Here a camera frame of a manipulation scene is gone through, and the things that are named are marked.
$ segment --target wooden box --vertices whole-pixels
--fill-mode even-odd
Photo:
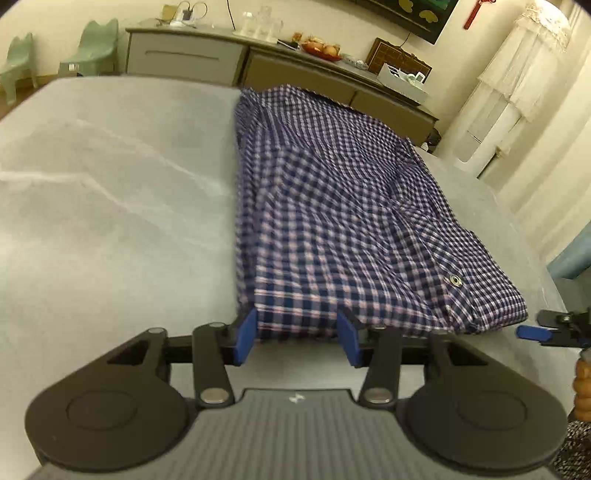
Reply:
[[[429,77],[429,73],[431,73],[431,67],[425,62],[381,38],[375,39],[365,63],[369,65],[369,71],[375,74],[379,73],[384,63],[405,73],[422,72],[425,78]]]

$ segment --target gray bed sheet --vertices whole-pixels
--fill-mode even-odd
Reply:
[[[151,326],[186,335],[233,319],[238,96],[175,80],[63,79],[0,122],[2,478],[24,478],[38,465],[23,418],[43,388]],[[548,272],[492,191],[420,153],[530,315],[561,310]],[[519,340],[514,329],[469,340],[569,410],[576,350]],[[365,375],[326,343],[257,345],[246,365],[228,371],[237,394],[356,394]],[[190,396],[190,366],[173,368],[172,383]],[[401,394],[422,383],[421,368],[405,368]]]

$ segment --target metal snap button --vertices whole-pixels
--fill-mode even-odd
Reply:
[[[449,281],[452,282],[454,287],[461,287],[462,286],[462,279],[457,275],[450,275]]]

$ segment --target green stool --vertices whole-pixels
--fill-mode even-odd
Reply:
[[[14,37],[8,49],[7,60],[0,69],[0,85],[4,87],[8,105],[17,102],[17,80],[29,71],[33,86],[38,88],[35,77],[35,60],[33,56],[33,34],[28,33],[23,38]]]
[[[60,63],[60,77],[76,73],[83,76],[115,73],[117,71],[117,39],[119,22],[116,18],[106,25],[94,20],[85,26],[78,51]]]

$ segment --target blue checkered shirt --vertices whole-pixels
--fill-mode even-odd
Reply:
[[[333,336],[345,306],[407,336],[527,318],[409,140],[291,86],[244,91],[235,118],[238,294],[263,338]]]

